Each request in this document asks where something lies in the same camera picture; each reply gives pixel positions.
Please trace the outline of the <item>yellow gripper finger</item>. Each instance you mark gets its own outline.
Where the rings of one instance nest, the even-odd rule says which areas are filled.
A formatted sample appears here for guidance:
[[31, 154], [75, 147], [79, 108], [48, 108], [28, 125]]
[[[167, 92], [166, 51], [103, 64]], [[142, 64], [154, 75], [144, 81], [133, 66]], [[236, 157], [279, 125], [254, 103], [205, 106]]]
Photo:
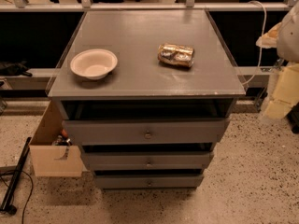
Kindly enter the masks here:
[[288, 63], [278, 73], [277, 84], [265, 107], [270, 119], [283, 119], [299, 103], [299, 63]]

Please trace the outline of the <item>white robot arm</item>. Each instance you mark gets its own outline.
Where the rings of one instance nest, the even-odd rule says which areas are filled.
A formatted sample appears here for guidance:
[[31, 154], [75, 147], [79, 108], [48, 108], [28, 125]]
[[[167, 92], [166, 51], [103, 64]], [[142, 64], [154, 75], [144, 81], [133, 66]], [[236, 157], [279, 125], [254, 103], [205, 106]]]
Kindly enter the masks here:
[[260, 48], [276, 48], [287, 65], [278, 72], [275, 86], [269, 81], [269, 98], [262, 111], [269, 119], [283, 119], [299, 103], [299, 2], [282, 21], [256, 41]]

